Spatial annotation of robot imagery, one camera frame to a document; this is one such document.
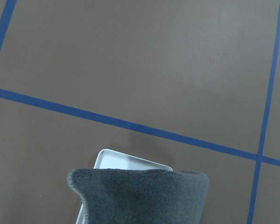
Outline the grey pink microfibre cloth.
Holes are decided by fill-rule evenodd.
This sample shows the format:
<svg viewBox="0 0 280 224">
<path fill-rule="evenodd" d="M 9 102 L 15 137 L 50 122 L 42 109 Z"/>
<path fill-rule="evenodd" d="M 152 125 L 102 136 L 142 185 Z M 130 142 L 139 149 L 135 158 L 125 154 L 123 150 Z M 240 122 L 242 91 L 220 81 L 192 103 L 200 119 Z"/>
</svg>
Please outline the grey pink microfibre cloth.
<svg viewBox="0 0 280 224">
<path fill-rule="evenodd" d="M 197 224 L 209 186 L 204 173 L 162 169 L 82 168 L 67 182 L 87 224 Z"/>
</svg>

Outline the white rectangular tray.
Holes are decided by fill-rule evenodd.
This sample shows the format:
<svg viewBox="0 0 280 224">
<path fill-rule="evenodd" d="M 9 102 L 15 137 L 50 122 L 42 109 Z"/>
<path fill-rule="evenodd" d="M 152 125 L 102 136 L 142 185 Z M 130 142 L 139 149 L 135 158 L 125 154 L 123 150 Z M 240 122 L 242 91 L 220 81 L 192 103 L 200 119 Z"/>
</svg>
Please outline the white rectangular tray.
<svg viewBox="0 0 280 224">
<path fill-rule="evenodd" d="M 79 224 L 149 223 L 162 221 L 161 175 L 171 167 L 103 149 L 93 169 L 77 169 L 68 184 L 83 204 Z"/>
</svg>

